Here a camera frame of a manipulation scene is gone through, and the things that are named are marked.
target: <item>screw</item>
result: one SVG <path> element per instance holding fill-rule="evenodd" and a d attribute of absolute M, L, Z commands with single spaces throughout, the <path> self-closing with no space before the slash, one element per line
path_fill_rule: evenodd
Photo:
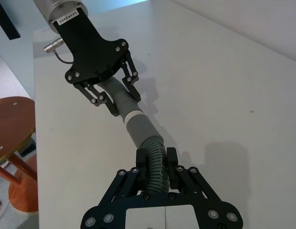
<path fill-rule="evenodd" d="M 171 193 L 171 194 L 169 195 L 169 198 L 170 198 L 170 199 L 174 199 L 174 198 L 176 198 L 176 195 Z"/>
<path fill-rule="evenodd" d="M 93 226 L 95 223 L 96 223 L 96 219 L 95 219 L 94 217 L 90 217 L 90 218 L 86 219 L 86 221 L 85 221 L 85 225 L 86 225 L 87 227 L 91 227 L 91 226 Z"/>
<path fill-rule="evenodd" d="M 120 170 L 120 171 L 118 172 L 118 174 L 121 175 L 121 176 L 124 175 L 125 173 L 126 173 L 126 172 L 125 172 L 124 170 Z"/>
<path fill-rule="evenodd" d="M 177 171 L 181 172 L 183 171 L 183 168 L 181 166 L 177 167 Z"/>
<path fill-rule="evenodd" d="M 229 212 L 228 214 L 226 214 L 226 217 L 233 222 L 236 222 L 238 220 L 238 217 L 235 213 Z"/>
<path fill-rule="evenodd" d="M 196 170 L 195 168 L 191 168 L 190 171 L 191 171 L 192 173 L 196 173 L 196 172 L 197 172 L 197 170 Z"/>
<path fill-rule="evenodd" d="M 143 198 L 144 198 L 144 200 L 149 200 L 149 199 L 150 199 L 150 195 L 149 195 L 149 194 L 145 194 L 145 195 L 143 196 Z"/>
<path fill-rule="evenodd" d="M 110 223 L 114 220 L 114 216 L 113 214 L 109 213 L 109 214 L 106 214 L 105 217 L 104 217 L 104 222 L 105 223 Z"/>
<path fill-rule="evenodd" d="M 219 217 L 219 214 L 215 210 L 209 210 L 209 217 L 211 217 L 212 219 L 217 219 Z"/>

